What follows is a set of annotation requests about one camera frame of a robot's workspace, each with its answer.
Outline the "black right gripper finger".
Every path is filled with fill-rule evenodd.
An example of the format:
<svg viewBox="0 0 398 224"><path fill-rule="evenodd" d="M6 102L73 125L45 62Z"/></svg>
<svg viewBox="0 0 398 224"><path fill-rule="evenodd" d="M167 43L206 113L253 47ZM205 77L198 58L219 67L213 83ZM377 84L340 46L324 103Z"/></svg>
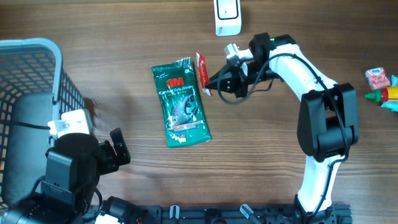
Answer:
<svg viewBox="0 0 398 224"><path fill-rule="evenodd" d="M210 78L211 81L216 81L218 79L221 79L222 82L235 82L239 79L238 68L230 64L224 65Z"/></svg>
<svg viewBox="0 0 398 224"><path fill-rule="evenodd" d="M237 75L232 74L224 74L219 80L219 75L213 75L210 78L210 81L205 84L205 88L211 90L217 90L217 84L220 83L220 91L224 91L227 93L234 93L239 88L239 77Z"/></svg>

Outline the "red stick sachet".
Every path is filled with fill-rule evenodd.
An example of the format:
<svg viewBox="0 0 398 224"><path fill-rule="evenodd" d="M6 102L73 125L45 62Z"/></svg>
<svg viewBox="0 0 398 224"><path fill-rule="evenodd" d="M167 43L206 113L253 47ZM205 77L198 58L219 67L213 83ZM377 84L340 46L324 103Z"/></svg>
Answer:
<svg viewBox="0 0 398 224"><path fill-rule="evenodd" d="M206 69L205 58L199 51L196 52L196 56L197 56L198 76L200 79L201 89L206 95L211 96L211 90L205 86L210 81Z"/></svg>

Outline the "green 3M gloves packet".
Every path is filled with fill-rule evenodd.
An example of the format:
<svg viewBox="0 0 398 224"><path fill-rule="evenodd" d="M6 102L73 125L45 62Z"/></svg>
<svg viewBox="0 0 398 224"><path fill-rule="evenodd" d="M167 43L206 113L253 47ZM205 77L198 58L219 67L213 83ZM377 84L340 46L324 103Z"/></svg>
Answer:
<svg viewBox="0 0 398 224"><path fill-rule="evenodd" d="M168 147L211 140L191 58L151 67Z"/></svg>

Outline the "red white small packet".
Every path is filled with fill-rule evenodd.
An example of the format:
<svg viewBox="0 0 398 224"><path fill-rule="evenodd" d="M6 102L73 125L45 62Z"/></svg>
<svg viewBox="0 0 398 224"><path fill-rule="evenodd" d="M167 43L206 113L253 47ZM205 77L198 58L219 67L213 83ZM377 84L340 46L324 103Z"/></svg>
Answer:
<svg viewBox="0 0 398 224"><path fill-rule="evenodd" d="M365 77L369 83L371 90L377 90L391 86L385 69L382 67L372 68L365 72Z"/></svg>

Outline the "red sauce bottle green cap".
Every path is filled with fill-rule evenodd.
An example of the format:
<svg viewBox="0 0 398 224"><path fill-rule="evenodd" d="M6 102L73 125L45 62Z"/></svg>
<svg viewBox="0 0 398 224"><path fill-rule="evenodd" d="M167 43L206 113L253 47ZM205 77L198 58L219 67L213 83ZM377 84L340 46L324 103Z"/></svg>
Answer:
<svg viewBox="0 0 398 224"><path fill-rule="evenodd" d="M382 89L376 89L364 95L365 99L373 100L377 103L388 101L397 101L397 87L390 86Z"/></svg>

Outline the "light green tissue packet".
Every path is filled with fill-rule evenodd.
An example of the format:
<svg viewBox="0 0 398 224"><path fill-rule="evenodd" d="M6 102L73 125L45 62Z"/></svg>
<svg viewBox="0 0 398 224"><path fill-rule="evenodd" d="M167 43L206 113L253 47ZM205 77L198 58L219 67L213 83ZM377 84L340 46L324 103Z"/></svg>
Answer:
<svg viewBox="0 0 398 224"><path fill-rule="evenodd" d="M394 76L394 75L391 76L391 82L392 82L391 87L397 87L397 81L398 81L398 79L396 76ZM398 105L397 105L396 101L384 102L384 103L382 103L381 107L390 109L393 112L398 112Z"/></svg>

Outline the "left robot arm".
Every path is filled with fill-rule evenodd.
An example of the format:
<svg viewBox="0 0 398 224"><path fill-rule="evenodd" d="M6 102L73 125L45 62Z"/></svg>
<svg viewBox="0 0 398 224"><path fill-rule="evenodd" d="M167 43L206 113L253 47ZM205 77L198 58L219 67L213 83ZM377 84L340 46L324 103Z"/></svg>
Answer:
<svg viewBox="0 0 398 224"><path fill-rule="evenodd" d="M85 133L69 133L55 140L46 153L45 175L34 188L9 208L1 223L88 223L91 200L98 194L100 177L129 164L131 156L120 128L110 141L99 142Z"/></svg>

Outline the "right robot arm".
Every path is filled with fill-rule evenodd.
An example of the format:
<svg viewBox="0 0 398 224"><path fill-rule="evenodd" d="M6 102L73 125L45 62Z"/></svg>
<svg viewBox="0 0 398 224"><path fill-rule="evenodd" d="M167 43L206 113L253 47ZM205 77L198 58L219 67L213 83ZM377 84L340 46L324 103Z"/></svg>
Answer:
<svg viewBox="0 0 398 224"><path fill-rule="evenodd" d="M305 154L302 186L291 205L270 206L265 222L338 223L343 207L333 205L331 192L339 166L359 139L356 91L322 74L288 34L255 35L246 50L225 49L226 64L205 84L220 97L248 100L260 82L282 80L300 101L298 143Z"/></svg>

